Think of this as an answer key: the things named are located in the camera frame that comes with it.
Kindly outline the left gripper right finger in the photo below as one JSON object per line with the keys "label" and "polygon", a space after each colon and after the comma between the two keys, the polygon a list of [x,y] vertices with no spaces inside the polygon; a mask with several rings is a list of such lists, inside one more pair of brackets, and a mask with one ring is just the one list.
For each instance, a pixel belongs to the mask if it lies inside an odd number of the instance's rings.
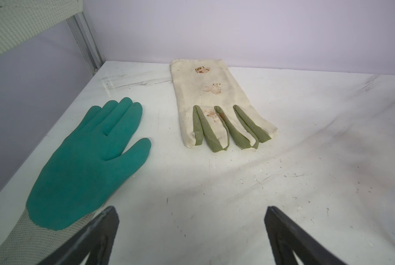
{"label": "left gripper right finger", "polygon": [[264,217],[271,249],[277,265],[345,265],[299,225],[275,206]]}

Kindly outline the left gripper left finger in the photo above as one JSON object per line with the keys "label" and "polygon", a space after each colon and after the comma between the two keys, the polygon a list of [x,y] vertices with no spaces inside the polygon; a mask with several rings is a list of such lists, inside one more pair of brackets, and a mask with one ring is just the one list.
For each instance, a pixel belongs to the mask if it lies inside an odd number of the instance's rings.
{"label": "left gripper left finger", "polygon": [[60,248],[43,259],[41,265],[107,265],[119,226],[113,206],[104,209]]}

